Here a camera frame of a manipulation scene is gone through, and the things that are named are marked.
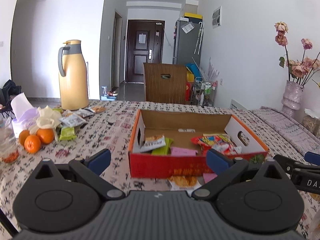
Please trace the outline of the red orange cardboard box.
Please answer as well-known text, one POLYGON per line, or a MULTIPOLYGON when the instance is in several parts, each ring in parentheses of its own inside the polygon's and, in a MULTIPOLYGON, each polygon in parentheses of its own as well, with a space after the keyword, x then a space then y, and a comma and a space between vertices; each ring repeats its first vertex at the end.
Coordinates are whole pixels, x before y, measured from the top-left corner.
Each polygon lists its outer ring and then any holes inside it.
POLYGON ((210 172, 206 155, 199 145, 191 142, 193 137, 211 134, 227 134, 242 154, 227 155, 233 159, 242 157, 254 163, 262 163, 268 154, 266 144, 238 117, 231 114, 199 114, 138 110, 129 143, 129 167, 133 178, 164 179, 171 176, 200 176, 210 172), (176 157, 140 153, 146 138, 164 135, 171 138, 171 147, 197 150, 194 157, 176 157))

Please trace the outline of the metal storage trolley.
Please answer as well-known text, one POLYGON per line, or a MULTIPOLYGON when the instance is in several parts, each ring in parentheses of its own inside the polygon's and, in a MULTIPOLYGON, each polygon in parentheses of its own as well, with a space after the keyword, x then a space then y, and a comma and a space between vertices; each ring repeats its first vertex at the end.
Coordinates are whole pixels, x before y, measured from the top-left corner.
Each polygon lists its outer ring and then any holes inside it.
POLYGON ((213 107, 217 91, 217 81, 195 79, 192 86, 191 105, 213 107))

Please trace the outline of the dried pink flowers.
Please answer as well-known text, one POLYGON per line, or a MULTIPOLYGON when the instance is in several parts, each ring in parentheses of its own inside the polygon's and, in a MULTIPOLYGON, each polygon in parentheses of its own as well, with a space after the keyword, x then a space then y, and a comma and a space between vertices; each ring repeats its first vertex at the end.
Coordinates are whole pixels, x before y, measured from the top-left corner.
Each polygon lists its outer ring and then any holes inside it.
POLYGON ((309 56, 313 50, 313 43, 308 38, 300 40, 300 48, 294 53, 289 52, 289 26, 279 21, 274 24, 276 44, 284 49, 284 55, 279 57, 279 66, 287 69, 287 80, 304 88, 309 81, 313 81, 319 87, 319 82, 313 78, 319 74, 319 52, 315 57, 309 56))

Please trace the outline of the cream fabric flower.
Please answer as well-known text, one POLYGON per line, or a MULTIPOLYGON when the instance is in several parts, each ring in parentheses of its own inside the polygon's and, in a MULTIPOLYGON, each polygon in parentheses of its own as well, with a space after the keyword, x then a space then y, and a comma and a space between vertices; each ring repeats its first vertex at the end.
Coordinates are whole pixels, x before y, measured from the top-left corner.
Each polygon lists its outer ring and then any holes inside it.
POLYGON ((52 129, 54 138, 58 141, 56 128, 61 124, 61 113, 49 106, 44 108, 38 107, 37 111, 39 116, 34 118, 35 124, 28 128, 30 134, 35 135, 39 129, 52 129))

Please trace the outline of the pink ribbed vase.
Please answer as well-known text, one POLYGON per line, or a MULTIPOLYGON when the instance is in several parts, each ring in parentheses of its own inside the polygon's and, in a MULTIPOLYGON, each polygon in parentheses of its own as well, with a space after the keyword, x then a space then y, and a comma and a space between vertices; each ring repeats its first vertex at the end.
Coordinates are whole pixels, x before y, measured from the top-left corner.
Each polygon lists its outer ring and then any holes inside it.
POLYGON ((283 98, 281 100, 283 105, 282 111, 293 118, 296 111, 301 107, 302 98, 303 86, 293 81, 287 81, 283 98))

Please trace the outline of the upper white crisp packet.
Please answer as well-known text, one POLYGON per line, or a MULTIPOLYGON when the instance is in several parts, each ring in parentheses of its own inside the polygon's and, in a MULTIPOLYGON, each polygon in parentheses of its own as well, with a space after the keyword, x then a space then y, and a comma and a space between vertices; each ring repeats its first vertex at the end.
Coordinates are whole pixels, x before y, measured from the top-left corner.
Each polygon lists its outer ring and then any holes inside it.
POLYGON ((201 186, 197 177, 171 176, 169 179, 172 190, 195 190, 201 186))

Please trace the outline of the pink snack packet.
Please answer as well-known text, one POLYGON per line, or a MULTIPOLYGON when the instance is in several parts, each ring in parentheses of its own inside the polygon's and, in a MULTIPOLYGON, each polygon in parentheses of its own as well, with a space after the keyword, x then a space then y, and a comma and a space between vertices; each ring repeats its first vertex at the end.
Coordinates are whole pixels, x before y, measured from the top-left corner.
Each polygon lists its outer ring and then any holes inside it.
POLYGON ((216 177, 217 177, 217 174, 215 173, 204 173, 203 174, 204 183, 206 184, 216 177))
POLYGON ((191 150, 180 147, 171 147, 170 154, 176 157, 194 157, 197 155, 197 150, 191 150))

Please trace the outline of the white pumpkin seed crisp packet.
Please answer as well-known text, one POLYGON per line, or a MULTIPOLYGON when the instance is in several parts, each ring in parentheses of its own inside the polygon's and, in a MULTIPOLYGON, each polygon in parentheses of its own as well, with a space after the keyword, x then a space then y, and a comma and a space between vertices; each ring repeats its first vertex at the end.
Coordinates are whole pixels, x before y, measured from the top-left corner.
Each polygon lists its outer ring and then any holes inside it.
POLYGON ((154 135, 145 139, 143 145, 140 148, 140 153, 150 152, 155 149, 164 147, 165 145, 166 143, 164 135, 154 135))

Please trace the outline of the glass jar with goji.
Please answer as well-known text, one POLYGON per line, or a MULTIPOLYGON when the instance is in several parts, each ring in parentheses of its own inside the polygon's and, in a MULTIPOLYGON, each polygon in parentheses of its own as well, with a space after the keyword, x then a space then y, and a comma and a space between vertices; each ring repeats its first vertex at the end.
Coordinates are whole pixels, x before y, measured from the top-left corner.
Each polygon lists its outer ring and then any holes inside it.
POLYGON ((20 156, 11 118, 3 118, 2 116, 0 128, 0 154, 1 162, 6 164, 15 162, 20 156))

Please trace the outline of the hidden left orange mandarin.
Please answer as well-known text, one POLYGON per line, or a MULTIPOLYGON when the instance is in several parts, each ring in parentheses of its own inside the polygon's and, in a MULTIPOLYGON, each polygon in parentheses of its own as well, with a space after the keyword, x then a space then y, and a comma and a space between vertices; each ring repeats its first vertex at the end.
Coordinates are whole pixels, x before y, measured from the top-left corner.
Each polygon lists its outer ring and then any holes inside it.
POLYGON ((27 139, 27 137, 29 137, 30 135, 30 132, 29 130, 25 129, 23 130, 20 134, 19 134, 19 137, 18 137, 18 140, 19 140, 19 143, 24 146, 24 142, 25 140, 27 139))

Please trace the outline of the grey refrigerator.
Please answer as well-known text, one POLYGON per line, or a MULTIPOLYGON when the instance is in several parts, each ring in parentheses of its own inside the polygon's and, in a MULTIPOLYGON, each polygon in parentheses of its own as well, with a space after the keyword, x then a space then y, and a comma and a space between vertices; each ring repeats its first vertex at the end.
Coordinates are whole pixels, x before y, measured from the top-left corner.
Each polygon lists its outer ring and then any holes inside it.
POLYGON ((202 21, 176 21, 172 64, 200 64, 203 29, 202 21))

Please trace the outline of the green packet inside box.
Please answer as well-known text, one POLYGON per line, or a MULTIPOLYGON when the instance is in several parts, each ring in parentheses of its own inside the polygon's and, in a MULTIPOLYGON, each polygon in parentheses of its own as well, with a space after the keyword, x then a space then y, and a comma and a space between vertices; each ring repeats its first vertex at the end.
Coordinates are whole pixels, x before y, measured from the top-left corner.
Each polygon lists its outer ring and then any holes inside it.
POLYGON ((165 138, 165 145, 160 147, 160 148, 157 148, 157 149, 154 149, 151 154, 152 155, 168 155, 169 154, 169 148, 172 144, 174 140, 171 139, 171 138, 165 138))

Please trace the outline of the wooden chair back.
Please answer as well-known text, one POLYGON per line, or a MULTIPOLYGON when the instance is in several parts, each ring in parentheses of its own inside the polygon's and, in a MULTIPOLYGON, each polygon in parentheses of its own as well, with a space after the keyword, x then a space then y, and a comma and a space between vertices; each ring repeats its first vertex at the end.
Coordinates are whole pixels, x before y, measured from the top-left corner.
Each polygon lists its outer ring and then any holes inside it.
POLYGON ((185 104, 187 68, 180 64, 144 63, 144 98, 156 103, 185 104))

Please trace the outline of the yellow thermos jug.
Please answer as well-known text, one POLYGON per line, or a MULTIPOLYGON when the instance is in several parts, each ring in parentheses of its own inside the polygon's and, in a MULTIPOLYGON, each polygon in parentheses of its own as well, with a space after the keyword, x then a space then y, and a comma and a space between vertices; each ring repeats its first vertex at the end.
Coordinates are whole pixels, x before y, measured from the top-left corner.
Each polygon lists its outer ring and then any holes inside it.
POLYGON ((80 40, 68 40, 58 52, 61 107, 71 111, 89 105, 87 66, 80 40))

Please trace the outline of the calligraphy print tablecloth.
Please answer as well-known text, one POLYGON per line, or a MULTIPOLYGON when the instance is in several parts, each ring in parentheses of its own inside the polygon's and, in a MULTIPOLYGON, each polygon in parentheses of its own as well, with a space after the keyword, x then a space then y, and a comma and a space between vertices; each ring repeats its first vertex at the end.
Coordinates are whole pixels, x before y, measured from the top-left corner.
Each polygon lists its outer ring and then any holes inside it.
POLYGON ((112 153, 112 159, 111 165, 102 174, 106 181, 124 192, 169 190, 170 184, 165 179, 132 178, 130 175, 129 140, 139 109, 177 113, 233 114, 268 146, 269 157, 281 154, 303 161, 306 152, 319 152, 318 138, 299 122, 268 107, 243 111, 153 102, 98 100, 94 100, 92 105, 103 106, 105 111, 90 117, 87 124, 76 131, 76 139, 43 146, 36 154, 28 154, 20 148, 20 157, 17 161, 13 164, 1 164, 1 210, 12 224, 17 224, 12 211, 14 199, 43 158, 65 164, 76 157, 88 158, 99 150, 108 148, 112 153))

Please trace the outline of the rear right orange mandarin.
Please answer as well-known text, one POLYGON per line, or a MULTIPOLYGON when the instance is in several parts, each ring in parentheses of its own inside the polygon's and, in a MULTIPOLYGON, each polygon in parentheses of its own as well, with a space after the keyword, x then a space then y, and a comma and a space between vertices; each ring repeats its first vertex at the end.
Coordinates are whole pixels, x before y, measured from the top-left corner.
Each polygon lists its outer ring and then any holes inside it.
POLYGON ((36 135, 39 137, 40 141, 45 145, 50 144, 55 139, 55 134, 52 128, 39 128, 36 132, 36 135))

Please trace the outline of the red foil snack bag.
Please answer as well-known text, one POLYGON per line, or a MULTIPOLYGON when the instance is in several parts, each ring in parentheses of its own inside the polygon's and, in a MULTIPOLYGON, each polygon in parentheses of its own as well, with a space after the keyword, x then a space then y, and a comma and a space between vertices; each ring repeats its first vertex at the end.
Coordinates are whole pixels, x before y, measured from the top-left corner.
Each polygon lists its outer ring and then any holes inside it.
POLYGON ((227 134, 211 134, 191 138, 191 142, 199 145, 202 155, 206 155, 210 149, 214 149, 223 155, 242 154, 242 147, 236 146, 227 134))

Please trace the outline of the white sachet near thermos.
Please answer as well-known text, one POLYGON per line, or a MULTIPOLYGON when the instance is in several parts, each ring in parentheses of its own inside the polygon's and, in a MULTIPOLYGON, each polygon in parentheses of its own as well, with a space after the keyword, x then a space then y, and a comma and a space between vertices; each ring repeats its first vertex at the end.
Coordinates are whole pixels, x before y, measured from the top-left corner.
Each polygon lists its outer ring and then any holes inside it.
POLYGON ((86 123, 86 120, 77 114, 69 114, 59 119, 67 127, 78 127, 86 123))

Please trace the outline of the orange cracker packet by thermos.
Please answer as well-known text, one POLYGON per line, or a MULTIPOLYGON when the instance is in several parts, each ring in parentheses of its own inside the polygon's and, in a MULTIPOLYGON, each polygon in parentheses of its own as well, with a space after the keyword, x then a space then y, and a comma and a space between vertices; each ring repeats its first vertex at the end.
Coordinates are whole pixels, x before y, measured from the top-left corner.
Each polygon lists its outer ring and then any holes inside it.
POLYGON ((90 112, 97 114, 106 111, 106 107, 103 106, 91 106, 87 108, 90 112))

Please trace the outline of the dark brown entrance door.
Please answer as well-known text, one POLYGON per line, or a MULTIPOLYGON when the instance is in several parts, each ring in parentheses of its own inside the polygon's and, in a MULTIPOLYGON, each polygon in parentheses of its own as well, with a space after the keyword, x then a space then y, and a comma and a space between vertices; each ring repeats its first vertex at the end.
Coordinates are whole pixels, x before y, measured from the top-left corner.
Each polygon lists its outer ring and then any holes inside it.
POLYGON ((144 64, 162 61, 164 25, 164 21, 128 20, 126 82, 143 83, 144 64))

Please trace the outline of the white tissue paper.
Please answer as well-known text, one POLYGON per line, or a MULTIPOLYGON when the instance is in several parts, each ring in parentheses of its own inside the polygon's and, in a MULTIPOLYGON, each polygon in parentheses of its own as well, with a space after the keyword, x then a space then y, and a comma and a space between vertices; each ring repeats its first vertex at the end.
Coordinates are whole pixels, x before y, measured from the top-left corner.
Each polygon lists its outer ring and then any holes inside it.
POLYGON ((23 130, 28 130, 36 124, 39 111, 29 102, 24 93, 15 96, 10 105, 15 116, 12 120, 12 126, 15 138, 17 139, 23 130))

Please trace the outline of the green snack packet by oranges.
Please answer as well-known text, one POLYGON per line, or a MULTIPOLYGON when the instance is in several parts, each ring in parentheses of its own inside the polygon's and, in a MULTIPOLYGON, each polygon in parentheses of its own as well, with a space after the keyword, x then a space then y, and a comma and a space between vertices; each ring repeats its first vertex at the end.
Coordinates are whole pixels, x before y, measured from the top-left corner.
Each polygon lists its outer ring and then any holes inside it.
POLYGON ((59 140, 73 140, 76 138, 75 128, 64 126, 61 128, 59 140))

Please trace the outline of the front orange mandarin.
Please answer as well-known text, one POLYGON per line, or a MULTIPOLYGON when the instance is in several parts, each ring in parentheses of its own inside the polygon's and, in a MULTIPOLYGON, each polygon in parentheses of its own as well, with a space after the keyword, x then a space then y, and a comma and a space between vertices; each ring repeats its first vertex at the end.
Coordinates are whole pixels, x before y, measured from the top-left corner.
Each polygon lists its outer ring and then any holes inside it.
POLYGON ((41 140, 36 135, 29 135, 24 141, 24 148, 28 153, 35 154, 41 148, 41 140))

